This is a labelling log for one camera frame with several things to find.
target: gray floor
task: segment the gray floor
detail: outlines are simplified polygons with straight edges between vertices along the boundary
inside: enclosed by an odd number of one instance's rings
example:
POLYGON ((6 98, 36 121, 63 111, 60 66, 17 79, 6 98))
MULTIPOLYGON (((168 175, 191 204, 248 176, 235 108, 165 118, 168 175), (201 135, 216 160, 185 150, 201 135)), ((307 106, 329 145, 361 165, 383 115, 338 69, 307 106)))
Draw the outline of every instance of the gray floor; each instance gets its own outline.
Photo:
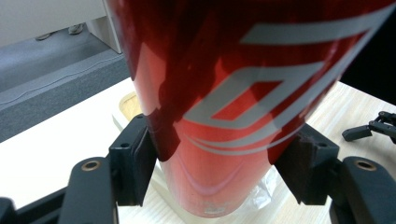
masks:
POLYGON ((0 142, 128 76, 123 55, 86 28, 0 48, 0 142))

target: gray carpet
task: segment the gray carpet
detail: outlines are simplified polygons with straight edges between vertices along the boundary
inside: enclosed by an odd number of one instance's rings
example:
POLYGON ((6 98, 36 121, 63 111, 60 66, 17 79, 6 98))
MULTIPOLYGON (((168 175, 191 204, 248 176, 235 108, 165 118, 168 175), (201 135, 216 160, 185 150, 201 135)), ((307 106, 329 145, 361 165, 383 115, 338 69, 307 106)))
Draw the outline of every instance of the gray carpet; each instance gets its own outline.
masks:
POLYGON ((125 60, 119 57, 84 76, 0 110, 0 143, 117 84, 129 75, 125 60))
POLYGON ((46 74, 51 74, 92 56, 117 53, 85 28, 79 35, 69 35, 67 29, 49 38, 34 38, 0 48, 0 92, 15 88, 46 74))

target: red cylindrical can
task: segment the red cylindrical can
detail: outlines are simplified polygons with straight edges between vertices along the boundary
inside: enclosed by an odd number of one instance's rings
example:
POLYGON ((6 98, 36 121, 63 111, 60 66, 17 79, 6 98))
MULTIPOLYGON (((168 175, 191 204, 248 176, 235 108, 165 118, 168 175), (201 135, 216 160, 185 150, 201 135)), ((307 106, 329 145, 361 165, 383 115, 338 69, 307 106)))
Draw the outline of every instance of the red cylindrical can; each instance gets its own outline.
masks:
POLYGON ((109 3, 168 188, 200 217, 245 200, 395 5, 109 3))

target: white table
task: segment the white table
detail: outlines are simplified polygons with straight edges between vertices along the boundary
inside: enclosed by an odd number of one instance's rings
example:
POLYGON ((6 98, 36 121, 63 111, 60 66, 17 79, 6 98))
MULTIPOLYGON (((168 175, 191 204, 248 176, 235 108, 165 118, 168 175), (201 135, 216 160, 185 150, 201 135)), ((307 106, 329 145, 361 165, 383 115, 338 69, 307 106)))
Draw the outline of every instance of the white table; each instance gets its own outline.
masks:
MULTIPOLYGON (((120 98, 134 89, 127 78, 84 102, 47 119, 0 144, 0 197, 14 200, 17 208, 66 186, 72 167, 84 159, 107 154, 120 131, 112 120, 120 98)), ((345 142, 341 132, 367 124, 387 104, 345 84, 337 83, 308 123, 341 148, 339 158, 363 156, 385 166, 396 178, 396 146, 384 135, 345 142)), ((298 205, 285 184, 276 189, 264 209, 245 216, 209 219, 216 223, 330 223, 326 206, 298 205)), ((120 223, 183 223, 150 186, 144 206, 122 207, 120 223)))

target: white graphic print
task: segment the white graphic print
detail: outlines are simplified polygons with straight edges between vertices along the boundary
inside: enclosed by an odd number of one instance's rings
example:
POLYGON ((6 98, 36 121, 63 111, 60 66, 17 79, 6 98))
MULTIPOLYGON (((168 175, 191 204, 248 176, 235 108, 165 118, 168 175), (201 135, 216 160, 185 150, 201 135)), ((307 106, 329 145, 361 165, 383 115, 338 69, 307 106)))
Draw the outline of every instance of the white graphic print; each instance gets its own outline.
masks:
MULTIPOLYGON (((334 41, 354 35, 365 35, 350 49, 320 80, 314 83, 304 94, 282 111, 271 122, 255 132, 230 141, 207 141, 194 136, 187 136, 199 148, 221 155, 245 155, 260 152, 273 147, 295 134, 287 134, 269 145, 247 150, 227 150, 246 147, 276 133, 288 124, 307 105, 312 103, 352 62, 359 51, 379 28, 379 25, 394 9, 390 7, 359 17, 338 21, 312 22, 301 24, 267 24, 260 23, 241 39, 242 44, 254 45, 299 45, 334 41)), ((234 71, 202 101, 185 115, 184 119, 211 127, 222 129, 243 129, 254 124, 269 113, 301 85, 311 78, 324 65, 324 62, 281 67, 245 67, 234 71), (232 103, 253 84, 264 81, 281 81, 275 89, 265 95, 257 104, 244 111, 234 120, 216 119, 214 115, 232 103)))

